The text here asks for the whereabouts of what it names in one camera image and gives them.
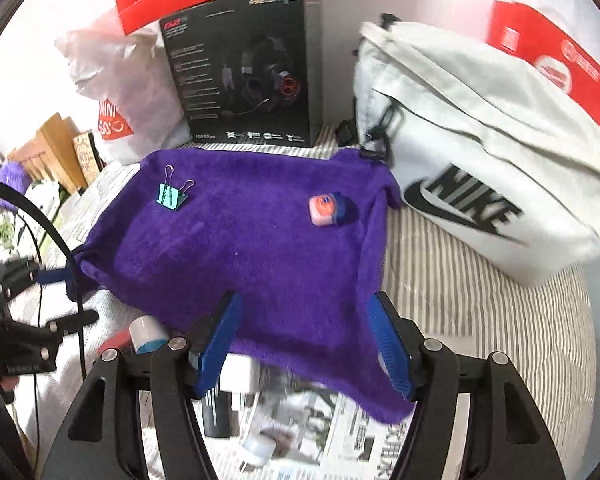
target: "nike logo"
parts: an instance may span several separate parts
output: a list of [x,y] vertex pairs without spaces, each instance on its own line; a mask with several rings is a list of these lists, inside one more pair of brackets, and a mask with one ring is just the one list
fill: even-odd
[[[429,185],[425,186],[425,182],[425,179],[419,180],[404,190],[404,201],[414,209],[470,229],[522,243],[501,234],[496,225],[496,222],[508,224],[512,219],[522,216],[522,209],[474,176],[451,165]],[[433,205],[424,197],[424,190],[464,213],[464,216]]]

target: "white bag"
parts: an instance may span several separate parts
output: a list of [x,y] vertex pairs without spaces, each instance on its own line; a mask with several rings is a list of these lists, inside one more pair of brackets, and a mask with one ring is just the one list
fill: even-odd
[[380,150],[366,134],[395,112],[388,164],[408,205],[523,285],[600,254],[600,127],[579,105],[453,32],[398,22],[361,34],[360,143]]
[[169,63],[148,27],[125,36],[117,12],[56,40],[78,94],[100,101],[96,147],[131,164],[190,139]]

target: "binder clip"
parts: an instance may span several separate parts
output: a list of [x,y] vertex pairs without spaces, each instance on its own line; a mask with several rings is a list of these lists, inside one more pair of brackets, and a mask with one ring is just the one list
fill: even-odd
[[186,194],[186,191],[195,186],[196,183],[193,180],[186,180],[180,189],[176,189],[171,185],[172,177],[173,166],[168,164],[164,168],[164,184],[160,184],[158,200],[156,200],[156,202],[162,206],[165,206],[167,209],[176,211],[176,209],[178,209],[189,196]]

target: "black box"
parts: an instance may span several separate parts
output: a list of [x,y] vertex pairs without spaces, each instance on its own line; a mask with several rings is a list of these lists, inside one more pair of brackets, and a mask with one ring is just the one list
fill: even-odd
[[194,140],[313,146],[321,15],[320,0],[214,0],[160,20]]

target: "bolt head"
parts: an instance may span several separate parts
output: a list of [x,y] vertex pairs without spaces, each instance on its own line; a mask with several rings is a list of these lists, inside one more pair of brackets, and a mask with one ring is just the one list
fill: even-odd
[[174,337],[169,341],[171,350],[182,350],[187,345],[187,340],[183,337]]
[[507,357],[506,354],[503,354],[502,352],[494,352],[493,355],[491,356],[491,359],[493,359],[493,362],[496,363],[497,365],[505,365],[509,362],[509,358]]
[[113,361],[113,359],[118,357],[118,351],[115,348],[109,348],[106,349],[100,357],[102,357],[104,362],[108,363],[109,361]]
[[424,348],[431,352],[439,352],[442,350],[442,343],[437,339],[425,339]]

